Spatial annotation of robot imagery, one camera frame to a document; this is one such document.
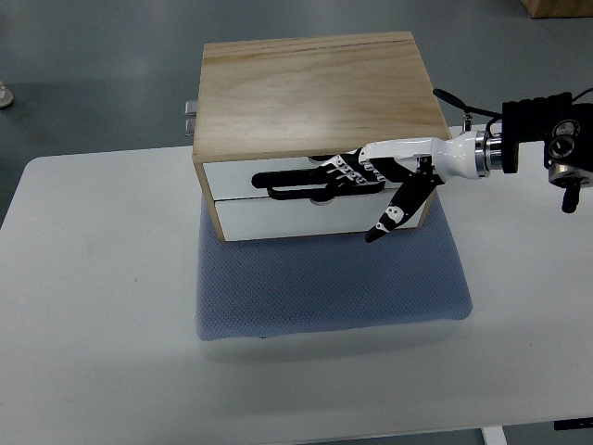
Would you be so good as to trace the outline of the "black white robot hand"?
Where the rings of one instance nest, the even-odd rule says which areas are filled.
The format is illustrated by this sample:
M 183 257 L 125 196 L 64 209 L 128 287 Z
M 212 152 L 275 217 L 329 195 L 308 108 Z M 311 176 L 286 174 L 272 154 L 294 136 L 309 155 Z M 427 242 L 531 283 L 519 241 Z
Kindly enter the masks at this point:
M 437 186 L 453 177 L 485 177 L 485 143 L 480 137 L 478 132 L 468 132 L 449 140 L 424 137 L 369 143 L 326 160 L 313 170 L 313 177 L 331 194 L 367 184 L 399 184 L 365 235 L 371 243 L 407 223 Z

